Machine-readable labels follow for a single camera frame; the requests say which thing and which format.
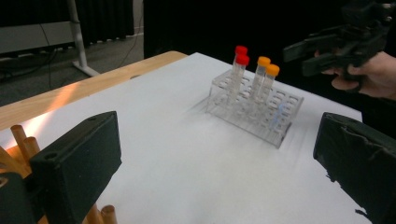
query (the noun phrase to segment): white table surface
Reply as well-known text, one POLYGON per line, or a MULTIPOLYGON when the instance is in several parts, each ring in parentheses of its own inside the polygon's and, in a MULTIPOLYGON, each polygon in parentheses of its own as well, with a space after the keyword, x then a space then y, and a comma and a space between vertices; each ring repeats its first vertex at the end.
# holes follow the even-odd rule
MULTIPOLYGON (((361 113, 276 81, 304 102, 275 148, 205 112, 212 79, 230 68, 194 53, 21 125, 44 148, 84 119, 117 111, 122 165, 97 206, 114 205, 120 224, 370 223, 313 159, 323 112, 361 113)), ((0 146, 15 145, 0 131, 0 146)))

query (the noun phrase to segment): orange cap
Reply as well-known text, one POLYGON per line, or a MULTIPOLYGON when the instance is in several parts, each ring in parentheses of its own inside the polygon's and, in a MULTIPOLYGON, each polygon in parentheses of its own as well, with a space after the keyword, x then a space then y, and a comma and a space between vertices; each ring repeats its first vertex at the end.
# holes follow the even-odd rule
POLYGON ((279 74, 279 70, 279 66, 273 63, 270 63, 265 67, 266 74, 270 75, 271 77, 276 77, 279 74))
POLYGON ((264 56, 260 56, 259 60, 257 61, 257 64, 259 66, 266 67, 268 64, 270 64, 270 62, 271 62, 271 59, 264 57, 264 56))

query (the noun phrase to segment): red-capped test tube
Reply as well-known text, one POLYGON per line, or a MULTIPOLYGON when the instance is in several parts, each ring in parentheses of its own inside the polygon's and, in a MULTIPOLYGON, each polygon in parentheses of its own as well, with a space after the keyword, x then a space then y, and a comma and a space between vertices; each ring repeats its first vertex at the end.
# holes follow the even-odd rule
POLYGON ((233 70, 231 71, 230 85, 228 86, 227 105, 232 105, 236 101, 248 62, 249 57, 246 54, 236 55, 233 70))
POLYGON ((248 48, 243 45, 237 45, 235 47, 235 57, 233 58, 233 64, 235 64, 236 56, 238 56, 239 54, 248 55, 248 48))

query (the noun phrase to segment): wooden peg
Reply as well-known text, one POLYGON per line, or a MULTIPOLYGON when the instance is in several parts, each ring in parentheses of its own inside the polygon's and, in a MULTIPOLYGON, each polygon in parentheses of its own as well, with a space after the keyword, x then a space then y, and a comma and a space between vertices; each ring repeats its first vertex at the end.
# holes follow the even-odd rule
POLYGON ((26 162, 22 156, 20 148, 18 146, 7 148, 6 152, 14 159, 18 164, 25 167, 26 162))
POLYGON ((13 125, 11 127, 11 132, 12 135, 14 135, 18 147, 20 148, 25 164, 29 165, 30 153, 27 151, 26 146, 23 143, 23 140, 26 138, 26 133, 23 127, 19 124, 13 125))
POLYGON ((117 224, 116 209, 113 205, 106 205, 101 210, 104 224, 117 224))
POLYGON ((99 219, 99 211, 96 203, 92 206, 87 214, 88 224, 101 224, 99 219))
POLYGON ((37 224, 49 224, 49 221, 47 220, 46 216, 43 216, 40 218, 40 220, 38 220, 37 224))
POLYGON ((90 224, 90 223, 88 223, 87 217, 84 217, 84 220, 82 220, 81 224, 90 224))
POLYGON ((15 172, 25 178, 29 172, 23 168, 22 164, 15 161, 2 147, 0 147, 0 173, 15 172))
POLYGON ((23 143, 26 147, 26 154, 29 160, 40 151, 40 147, 38 146, 35 137, 27 137, 23 140, 23 143))

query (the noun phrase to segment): red cap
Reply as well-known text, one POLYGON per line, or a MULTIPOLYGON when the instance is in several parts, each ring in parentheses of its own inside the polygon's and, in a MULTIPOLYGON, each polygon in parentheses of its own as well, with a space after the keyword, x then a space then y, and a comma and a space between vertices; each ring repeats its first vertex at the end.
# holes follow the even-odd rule
POLYGON ((242 45, 235 47, 235 54, 248 54, 248 48, 242 45))
POLYGON ((248 65, 249 57, 245 54, 238 54, 236 55, 235 62, 242 64, 242 65, 248 65))

